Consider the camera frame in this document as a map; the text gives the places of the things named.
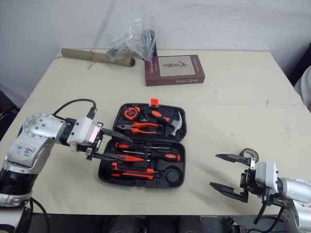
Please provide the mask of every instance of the hammer head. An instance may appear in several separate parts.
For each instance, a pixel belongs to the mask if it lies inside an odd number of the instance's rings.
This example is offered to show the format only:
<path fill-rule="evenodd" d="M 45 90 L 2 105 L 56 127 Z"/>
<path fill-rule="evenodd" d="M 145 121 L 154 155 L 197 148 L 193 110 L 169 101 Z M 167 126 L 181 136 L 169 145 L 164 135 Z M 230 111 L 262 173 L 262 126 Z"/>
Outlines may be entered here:
<path fill-rule="evenodd" d="M 179 115 L 179 120 L 173 120 L 172 122 L 172 126 L 174 127 L 174 130 L 170 133 L 171 136 L 176 136 L 177 130 L 179 130 L 181 126 L 183 125 L 183 119 L 179 111 L 178 111 L 178 115 Z"/>

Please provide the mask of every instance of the table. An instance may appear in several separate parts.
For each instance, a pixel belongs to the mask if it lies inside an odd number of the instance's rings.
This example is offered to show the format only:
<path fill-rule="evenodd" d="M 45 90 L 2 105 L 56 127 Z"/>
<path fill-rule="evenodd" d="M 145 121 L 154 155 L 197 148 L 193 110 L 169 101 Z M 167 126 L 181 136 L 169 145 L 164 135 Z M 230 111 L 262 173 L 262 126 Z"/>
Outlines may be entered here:
<path fill-rule="evenodd" d="M 77 98 L 96 100 L 95 120 L 111 128 L 126 102 L 182 107 L 186 111 L 186 177 L 178 189 L 147 189 L 103 183 L 100 161 L 55 145 L 34 185 L 33 196 L 48 213 L 99 215 L 255 215 L 261 200 L 227 198 L 209 182 L 239 187 L 242 164 L 214 155 L 253 148 L 261 161 L 276 162 L 280 177 L 311 176 L 311 117 L 269 52 L 159 50 L 159 55 L 198 54 L 203 84 L 145 86 L 144 64 L 134 67 L 55 59 L 0 142 L 0 162 L 26 117 L 53 112 Z M 85 116 L 89 105 L 76 103 L 60 116 Z M 103 145 L 109 140 L 105 137 Z M 268 214 L 278 209 L 269 207 Z"/>

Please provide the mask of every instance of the brown book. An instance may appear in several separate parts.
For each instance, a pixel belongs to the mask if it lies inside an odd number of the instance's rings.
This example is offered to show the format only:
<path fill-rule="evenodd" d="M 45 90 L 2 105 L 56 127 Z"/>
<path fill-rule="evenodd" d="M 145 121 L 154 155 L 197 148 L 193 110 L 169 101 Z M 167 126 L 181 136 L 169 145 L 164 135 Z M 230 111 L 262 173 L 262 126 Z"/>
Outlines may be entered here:
<path fill-rule="evenodd" d="M 153 57 L 145 62 L 146 86 L 203 83 L 204 78 L 198 55 Z"/>

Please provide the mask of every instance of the plastic bag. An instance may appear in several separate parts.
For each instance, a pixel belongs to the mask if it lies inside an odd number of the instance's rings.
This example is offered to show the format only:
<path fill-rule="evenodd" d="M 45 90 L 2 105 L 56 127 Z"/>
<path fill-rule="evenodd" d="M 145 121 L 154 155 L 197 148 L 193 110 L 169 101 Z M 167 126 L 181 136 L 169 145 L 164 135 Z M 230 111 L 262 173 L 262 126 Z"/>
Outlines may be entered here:
<path fill-rule="evenodd" d="M 135 19 L 129 31 L 114 39 L 106 53 L 112 61 L 133 57 L 136 54 L 145 61 L 152 61 L 156 44 L 156 34 L 150 30 L 147 19 Z"/>

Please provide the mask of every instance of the tool kit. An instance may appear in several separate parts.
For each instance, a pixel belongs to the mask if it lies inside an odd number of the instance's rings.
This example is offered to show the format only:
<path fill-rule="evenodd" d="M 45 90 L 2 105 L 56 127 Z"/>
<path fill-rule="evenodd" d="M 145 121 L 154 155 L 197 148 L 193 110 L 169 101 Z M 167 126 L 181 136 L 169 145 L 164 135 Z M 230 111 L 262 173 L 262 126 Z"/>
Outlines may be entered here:
<path fill-rule="evenodd" d="M 99 178 L 108 183 L 177 188 L 185 177 L 186 151 L 179 142 L 187 132 L 185 111 L 174 106 L 126 103 L 121 106 L 113 130 L 133 140 L 112 138 L 104 154 L 120 158 L 102 160 Z"/>

